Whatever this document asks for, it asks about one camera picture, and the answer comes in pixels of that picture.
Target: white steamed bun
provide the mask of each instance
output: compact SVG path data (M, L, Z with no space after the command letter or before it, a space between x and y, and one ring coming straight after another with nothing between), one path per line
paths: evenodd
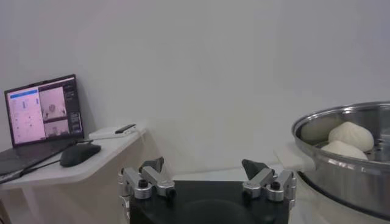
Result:
M369 130L351 122L344 122L329 133L328 142L342 141L363 152L374 147L374 138Z
M348 145L341 141L333 141L325 145L321 149L335 154L343 155L343 156L349 156L349 157L367 160L367 156L364 154L364 152L362 152L355 146Z

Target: white desk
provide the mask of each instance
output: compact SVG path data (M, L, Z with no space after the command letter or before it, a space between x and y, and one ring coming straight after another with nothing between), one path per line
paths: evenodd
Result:
M140 133L144 134L146 129L144 127L139 127L137 125ZM106 165L111 159L119 155L123 150L132 145L137 139L141 136L138 132L131 133L130 135L123 138L113 138L113 139L101 139L93 141L94 144L100 145L102 147L101 151L85 162L74 166L74 167L62 167L59 163L49 165L38 169L32 173L29 173L17 180L13 180L0 185L0 190L16 189L21 188L23 194L26 198L29 209L36 219L37 223L44 223L41 218L39 206L37 199L34 193L34 187L37 186L47 186L55 184L65 184L65 183L74 183L81 180L84 180L92 174L96 173L100 168ZM37 166L50 163L60 159L61 153L43 161ZM56 200L62 201L71 204L71 201L66 201L67 198L65 195L56 195ZM90 218L83 218L83 222L89 223Z

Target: white power bank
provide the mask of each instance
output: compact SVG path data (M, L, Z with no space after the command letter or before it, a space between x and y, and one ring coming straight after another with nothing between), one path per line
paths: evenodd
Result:
M106 138L120 138L125 137L135 132L135 125L127 125L121 127L107 127L99 129L89 134L90 140L106 139Z

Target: computer mouse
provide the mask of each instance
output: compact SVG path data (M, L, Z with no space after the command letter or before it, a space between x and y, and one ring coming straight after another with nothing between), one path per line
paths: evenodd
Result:
M91 156L97 154L101 150L101 146L94 144L77 144L63 151L60 165L63 167L76 166Z

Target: screen display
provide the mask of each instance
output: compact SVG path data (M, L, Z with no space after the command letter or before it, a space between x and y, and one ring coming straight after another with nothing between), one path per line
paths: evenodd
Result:
M6 93L14 144L82 134L76 78Z

